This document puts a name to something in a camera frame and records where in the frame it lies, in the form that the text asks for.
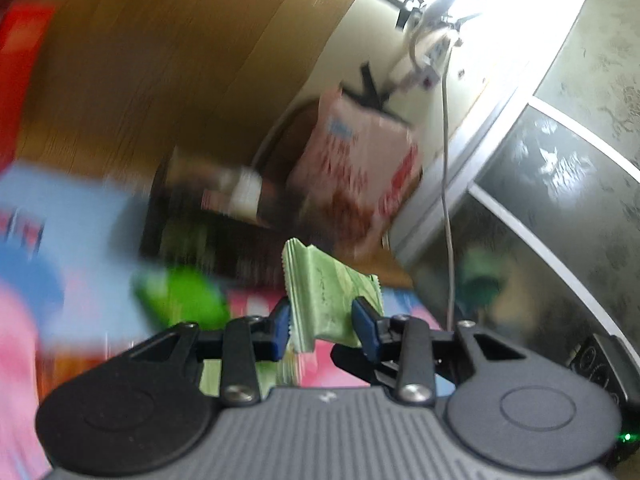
green object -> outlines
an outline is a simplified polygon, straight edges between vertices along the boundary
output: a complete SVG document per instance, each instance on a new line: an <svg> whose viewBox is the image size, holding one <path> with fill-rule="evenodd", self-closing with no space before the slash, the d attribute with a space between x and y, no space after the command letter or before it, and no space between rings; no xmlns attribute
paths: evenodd
<svg viewBox="0 0 640 480"><path fill-rule="evenodd" d="M633 433L623 433L620 436L618 436L618 439L620 439L624 443L627 443L627 442L637 442L639 437L638 435Z"/></svg>
<svg viewBox="0 0 640 480"><path fill-rule="evenodd" d="M217 397L220 390L220 371L222 361L208 359L204 361L202 377L200 378L200 391L208 396ZM259 361L255 364L260 385L260 396L265 399L274 386L297 386L298 372L296 356L291 350L287 350L282 361Z"/></svg>
<svg viewBox="0 0 640 480"><path fill-rule="evenodd" d="M363 296L382 314L378 277L361 274L296 238L285 244L282 261L295 351L312 352L316 338L360 346L351 325L351 302Z"/></svg>
<svg viewBox="0 0 640 480"><path fill-rule="evenodd" d="M484 247L471 247L456 270L456 303L466 316L490 306L506 281L504 259Z"/></svg>
<svg viewBox="0 0 640 480"><path fill-rule="evenodd" d="M217 330L230 319L222 294L201 272L190 267L145 274L136 278L134 290L165 328L181 321L195 321L204 330Z"/></svg>

pink plastic bag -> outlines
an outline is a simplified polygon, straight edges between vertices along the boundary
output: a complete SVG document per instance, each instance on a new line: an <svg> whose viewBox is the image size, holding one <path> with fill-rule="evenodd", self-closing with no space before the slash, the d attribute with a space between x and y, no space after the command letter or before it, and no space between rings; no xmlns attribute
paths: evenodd
<svg viewBox="0 0 640 480"><path fill-rule="evenodd" d="M411 128L334 89L320 98L318 123L287 185L322 207L340 252L358 257L380 244L421 167Z"/></svg>

wooden wall panel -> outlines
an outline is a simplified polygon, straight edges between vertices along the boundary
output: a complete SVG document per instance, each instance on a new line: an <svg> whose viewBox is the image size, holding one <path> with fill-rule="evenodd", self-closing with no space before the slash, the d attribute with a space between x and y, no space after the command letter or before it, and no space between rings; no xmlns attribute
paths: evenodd
<svg viewBox="0 0 640 480"><path fill-rule="evenodd" d="M248 163L354 0L45 0L18 154L151 174L178 144Z"/></svg>

ribbed gray surface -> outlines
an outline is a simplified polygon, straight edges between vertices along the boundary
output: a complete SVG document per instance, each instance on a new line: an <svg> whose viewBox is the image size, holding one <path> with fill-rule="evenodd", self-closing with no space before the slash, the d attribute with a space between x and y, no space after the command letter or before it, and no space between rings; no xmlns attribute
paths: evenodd
<svg viewBox="0 0 640 480"><path fill-rule="evenodd" d="M47 480L89 477L56 470ZM227 410L202 443L166 468L131 480L492 480L505 473L457 448L430 410L406 408L380 388L278 388L252 408ZM593 467L550 477L610 478Z"/></svg>

glass panel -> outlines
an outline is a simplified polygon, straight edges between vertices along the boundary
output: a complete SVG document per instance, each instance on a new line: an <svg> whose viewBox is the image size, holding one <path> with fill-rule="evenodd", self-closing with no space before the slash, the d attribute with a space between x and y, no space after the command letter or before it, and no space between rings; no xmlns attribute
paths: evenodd
<svg viewBox="0 0 640 480"><path fill-rule="evenodd" d="M478 184L527 226L640 348L640 186L526 108Z"/></svg>
<svg viewBox="0 0 640 480"><path fill-rule="evenodd" d="M553 270L505 224L467 196L452 218L456 257L456 305L514 342L559 364L594 332L590 311ZM415 289L444 324L447 302L444 234L412 269Z"/></svg>
<svg viewBox="0 0 640 480"><path fill-rule="evenodd" d="M640 167L640 0L586 0L536 96Z"/></svg>

